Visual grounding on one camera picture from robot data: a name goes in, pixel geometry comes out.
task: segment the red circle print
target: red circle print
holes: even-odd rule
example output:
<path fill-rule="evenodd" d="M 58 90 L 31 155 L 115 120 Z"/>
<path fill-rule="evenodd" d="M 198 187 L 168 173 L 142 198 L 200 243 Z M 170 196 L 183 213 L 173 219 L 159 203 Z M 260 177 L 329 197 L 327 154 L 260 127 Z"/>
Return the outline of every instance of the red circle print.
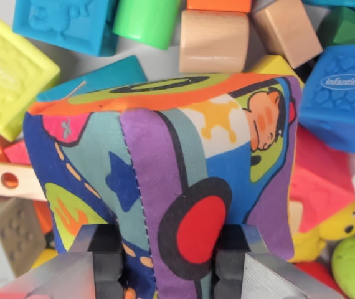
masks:
<path fill-rule="evenodd" d="M 180 254 L 190 263 L 208 261 L 212 257 L 225 217 L 225 203 L 219 196 L 208 196 L 195 204 L 177 230 Z"/>

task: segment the green block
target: green block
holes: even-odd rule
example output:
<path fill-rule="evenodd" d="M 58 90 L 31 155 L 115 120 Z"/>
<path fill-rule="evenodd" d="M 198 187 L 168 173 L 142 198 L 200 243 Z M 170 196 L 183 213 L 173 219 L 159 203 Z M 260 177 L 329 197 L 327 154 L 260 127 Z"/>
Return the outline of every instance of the green block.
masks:
<path fill-rule="evenodd" d="M 113 32 L 166 50 L 171 43 L 181 0 L 120 0 Z"/>
<path fill-rule="evenodd" d="M 321 23 L 317 35 L 323 47 L 355 44 L 355 11 L 334 9 Z"/>

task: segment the wooden cylinder block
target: wooden cylinder block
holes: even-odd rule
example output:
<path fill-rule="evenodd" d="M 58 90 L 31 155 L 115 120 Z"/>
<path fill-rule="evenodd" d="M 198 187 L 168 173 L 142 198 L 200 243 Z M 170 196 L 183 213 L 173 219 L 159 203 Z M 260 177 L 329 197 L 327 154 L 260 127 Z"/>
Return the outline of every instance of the wooden cylinder block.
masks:
<path fill-rule="evenodd" d="M 293 69 L 323 48 L 301 0 L 277 0 L 252 14 L 269 54 L 284 56 Z"/>
<path fill-rule="evenodd" d="M 249 20 L 244 13 L 183 11 L 180 71 L 241 72 L 248 42 Z"/>

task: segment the orange fabric trim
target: orange fabric trim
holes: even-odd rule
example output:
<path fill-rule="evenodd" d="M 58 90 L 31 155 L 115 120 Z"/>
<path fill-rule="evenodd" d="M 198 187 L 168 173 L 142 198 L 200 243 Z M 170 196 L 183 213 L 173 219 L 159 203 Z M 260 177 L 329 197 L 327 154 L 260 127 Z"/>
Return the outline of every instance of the orange fabric trim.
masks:
<path fill-rule="evenodd" d="M 188 92 L 178 92 L 159 95 L 138 95 L 127 93 L 121 98 L 100 100 L 92 103 L 70 104 L 68 98 L 57 102 L 36 103 L 28 110 L 32 115 L 79 115 L 88 112 L 118 111 L 131 108 L 147 108 L 150 110 L 167 110 L 203 102 L 240 88 L 278 78 L 278 75 L 255 73 L 233 74 L 227 80 L 210 87 Z"/>

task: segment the purple fabric panel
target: purple fabric panel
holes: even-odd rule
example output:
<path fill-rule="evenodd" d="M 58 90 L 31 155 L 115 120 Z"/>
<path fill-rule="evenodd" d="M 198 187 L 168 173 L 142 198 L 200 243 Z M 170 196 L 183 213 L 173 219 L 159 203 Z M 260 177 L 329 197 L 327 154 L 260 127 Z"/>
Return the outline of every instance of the purple fabric panel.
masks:
<path fill-rule="evenodd" d="M 142 197 L 159 298 L 196 298 L 194 282 L 175 276 L 161 260 L 158 249 L 159 223 L 182 193 L 168 128 L 154 111 L 147 109 L 128 110 L 120 120 Z"/>
<path fill-rule="evenodd" d="M 301 101 L 301 88 L 295 77 L 287 77 L 287 79 L 291 85 L 293 98 L 296 100 L 296 112 L 298 113 Z M 294 254 L 290 227 L 288 225 L 288 202 L 286 201 L 286 195 L 288 194 L 293 167 L 297 125 L 298 115 L 290 127 L 290 144 L 288 145 L 285 165 L 263 191 L 247 222 L 258 227 L 271 252 L 286 260 L 292 258 Z M 284 207 L 281 207 L 281 201 L 285 202 Z"/>

